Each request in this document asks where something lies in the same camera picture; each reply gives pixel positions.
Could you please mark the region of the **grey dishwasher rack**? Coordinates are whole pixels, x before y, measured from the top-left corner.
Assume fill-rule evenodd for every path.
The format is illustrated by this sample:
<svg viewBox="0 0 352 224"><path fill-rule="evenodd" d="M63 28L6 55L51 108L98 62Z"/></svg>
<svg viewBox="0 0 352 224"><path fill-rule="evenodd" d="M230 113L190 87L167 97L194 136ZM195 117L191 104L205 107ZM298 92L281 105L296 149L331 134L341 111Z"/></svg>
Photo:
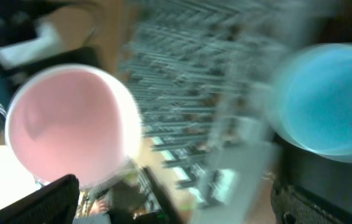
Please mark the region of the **grey dishwasher rack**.
<svg viewBox="0 0 352 224"><path fill-rule="evenodd" d="M162 167L186 175L191 223L242 223L278 158L265 103L317 1L125 1L118 71Z"/></svg>

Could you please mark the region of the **blue plastic cup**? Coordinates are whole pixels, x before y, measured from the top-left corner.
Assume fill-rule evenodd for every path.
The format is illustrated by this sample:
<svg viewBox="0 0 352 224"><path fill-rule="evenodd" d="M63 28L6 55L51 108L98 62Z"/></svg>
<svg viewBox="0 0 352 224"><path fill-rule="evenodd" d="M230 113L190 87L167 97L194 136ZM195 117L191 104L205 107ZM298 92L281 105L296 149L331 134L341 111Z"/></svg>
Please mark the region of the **blue plastic cup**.
<svg viewBox="0 0 352 224"><path fill-rule="evenodd" d="M352 43L314 45L284 60L266 115L290 144L352 163Z"/></svg>

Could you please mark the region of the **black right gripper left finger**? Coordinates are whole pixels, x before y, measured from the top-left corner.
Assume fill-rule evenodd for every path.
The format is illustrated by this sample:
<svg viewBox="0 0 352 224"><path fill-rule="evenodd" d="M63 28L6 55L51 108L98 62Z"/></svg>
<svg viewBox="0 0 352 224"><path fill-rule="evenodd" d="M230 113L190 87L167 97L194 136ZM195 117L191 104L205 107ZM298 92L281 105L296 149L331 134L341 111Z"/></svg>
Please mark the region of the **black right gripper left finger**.
<svg viewBox="0 0 352 224"><path fill-rule="evenodd" d="M78 178L65 175L0 209L0 224L72 224L79 194Z"/></svg>

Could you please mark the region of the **pink plastic cup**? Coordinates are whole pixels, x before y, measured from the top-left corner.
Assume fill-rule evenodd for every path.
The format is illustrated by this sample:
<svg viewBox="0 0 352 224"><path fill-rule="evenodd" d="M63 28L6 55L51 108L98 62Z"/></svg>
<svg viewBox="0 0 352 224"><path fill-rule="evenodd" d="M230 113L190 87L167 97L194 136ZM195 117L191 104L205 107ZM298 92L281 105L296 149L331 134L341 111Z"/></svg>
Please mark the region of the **pink plastic cup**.
<svg viewBox="0 0 352 224"><path fill-rule="evenodd" d="M6 145L37 179L73 174L101 184L139 153L140 111L129 89L97 67L62 64L36 73L15 93Z"/></svg>

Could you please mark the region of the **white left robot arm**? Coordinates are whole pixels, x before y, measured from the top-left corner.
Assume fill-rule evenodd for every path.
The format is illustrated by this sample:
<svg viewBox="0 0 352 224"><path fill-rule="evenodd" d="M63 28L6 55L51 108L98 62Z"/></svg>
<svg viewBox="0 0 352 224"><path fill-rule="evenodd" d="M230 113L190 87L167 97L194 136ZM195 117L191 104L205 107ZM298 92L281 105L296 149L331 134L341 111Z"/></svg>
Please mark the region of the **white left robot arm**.
<svg viewBox="0 0 352 224"><path fill-rule="evenodd" d="M79 47L66 51L57 29L46 22L37 28L40 35L34 40L28 40L14 45L0 47L0 65L6 70L6 81L9 91L15 92L27 76L49 66L61 63L81 63L94 67L101 67L97 46ZM176 209L167 195L165 187L159 184L154 172L148 166L135 170L138 173L138 184L141 193L146 197L145 207L152 203L153 209L136 219L140 223L182 223Z"/></svg>

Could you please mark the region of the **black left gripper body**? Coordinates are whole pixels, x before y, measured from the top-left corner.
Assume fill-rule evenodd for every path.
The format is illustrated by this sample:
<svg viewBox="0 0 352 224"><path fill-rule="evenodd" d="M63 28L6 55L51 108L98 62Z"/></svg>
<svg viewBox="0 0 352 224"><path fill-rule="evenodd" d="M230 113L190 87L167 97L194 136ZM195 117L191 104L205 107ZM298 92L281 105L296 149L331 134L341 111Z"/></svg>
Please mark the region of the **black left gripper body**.
<svg viewBox="0 0 352 224"><path fill-rule="evenodd" d="M112 224L183 224L167 191L152 171L143 167L136 172L136 184L119 180L111 189L107 212Z"/></svg>

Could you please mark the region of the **round black tray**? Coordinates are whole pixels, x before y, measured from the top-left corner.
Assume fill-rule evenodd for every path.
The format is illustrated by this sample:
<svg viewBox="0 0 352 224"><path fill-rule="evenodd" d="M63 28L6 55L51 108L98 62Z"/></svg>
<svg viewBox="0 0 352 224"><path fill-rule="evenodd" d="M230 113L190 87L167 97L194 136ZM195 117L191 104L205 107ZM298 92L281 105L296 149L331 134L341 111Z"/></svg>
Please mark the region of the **round black tray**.
<svg viewBox="0 0 352 224"><path fill-rule="evenodd" d="M278 144L282 150L278 178L303 180L340 175L352 176L352 164L350 163L329 160L305 151L286 142L277 134L274 136L273 142Z"/></svg>

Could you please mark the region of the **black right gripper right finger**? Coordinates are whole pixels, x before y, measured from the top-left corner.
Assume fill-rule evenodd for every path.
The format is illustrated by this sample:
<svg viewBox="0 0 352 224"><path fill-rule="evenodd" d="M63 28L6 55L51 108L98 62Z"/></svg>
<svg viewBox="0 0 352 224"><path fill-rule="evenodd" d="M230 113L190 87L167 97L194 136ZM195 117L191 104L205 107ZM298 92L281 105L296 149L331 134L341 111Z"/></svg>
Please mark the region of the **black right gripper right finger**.
<svg viewBox="0 0 352 224"><path fill-rule="evenodd" d="M277 223L352 223L352 176L276 178L270 200Z"/></svg>

